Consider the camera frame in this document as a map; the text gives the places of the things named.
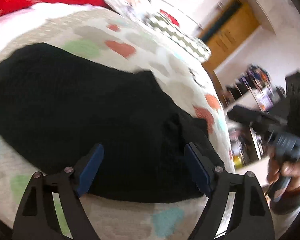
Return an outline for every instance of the wooden door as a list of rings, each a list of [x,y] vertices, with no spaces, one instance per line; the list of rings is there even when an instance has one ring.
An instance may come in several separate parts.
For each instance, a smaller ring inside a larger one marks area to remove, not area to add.
[[[214,71],[260,25],[248,3],[241,8],[207,42],[210,59],[203,63],[208,71]]]

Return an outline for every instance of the hand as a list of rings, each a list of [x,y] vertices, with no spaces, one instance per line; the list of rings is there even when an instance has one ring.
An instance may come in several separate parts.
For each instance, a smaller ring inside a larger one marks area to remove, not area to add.
[[[286,192],[300,190],[300,159],[296,163],[285,162],[280,172],[279,164],[274,159],[274,153],[275,153],[274,147],[269,147],[268,153],[270,156],[269,170],[267,176],[267,180],[269,184],[276,182],[279,179],[279,175],[281,173],[283,176],[292,177],[286,189]]]

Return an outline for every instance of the patterned bed sheet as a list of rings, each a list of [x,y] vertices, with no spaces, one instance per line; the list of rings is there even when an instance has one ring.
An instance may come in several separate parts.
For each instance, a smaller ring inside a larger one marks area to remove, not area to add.
[[[200,62],[168,37],[98,8],[51,20],[23,34],[0,53],[0,61],[34,42],[46,42],[123,71],[151,70],[162,90],[179,107],[207,120],[210,142],[226,169],[234,172],[226,120],[213,84]],[[34,166],[0,137],[0,219],[10,227],[23,191],[35,171]],[[54,197],[61,229],[64,235],[70,236],[58,195]],[[182,240],[193,230],[207,197],[171,204],[120,202],[93,195],[85,195],[80,201],[102,240]],[[232,205],[233,197],[230,197],[219,233],[227,227]]]

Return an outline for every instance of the metal screw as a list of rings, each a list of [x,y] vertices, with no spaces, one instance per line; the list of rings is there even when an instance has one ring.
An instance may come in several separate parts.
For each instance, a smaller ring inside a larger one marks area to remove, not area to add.
[[[65,173],[70,173],[73,171],[73,168],[72,167],[65,167],[64,169]]]
[[[40,171],[37,171],[37,172],[35,172],[34,174],[33,174],[33,177],[34,178],[39,178],[41,176],[41,172]]]
[[[218,173],[223,172],[223,168],[220,167],[220,166],[215,167],[214,170],[215,170],[216,172],[218,172]]]
[[[250,177],[250,178],[253,178],[255,175],[252,171],[247,171],[247,175]]]

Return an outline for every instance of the black device handle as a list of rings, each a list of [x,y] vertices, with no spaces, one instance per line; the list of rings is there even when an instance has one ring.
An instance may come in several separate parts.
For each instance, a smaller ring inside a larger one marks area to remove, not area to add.
[[[288,187],[290,180],[291,177],[285,177],[280,175],[279,179],[270,186],[268,190],[268,196],[269,198],[271,198],[273,202],[279,202],[281,196],[286,191],[286,188]]]

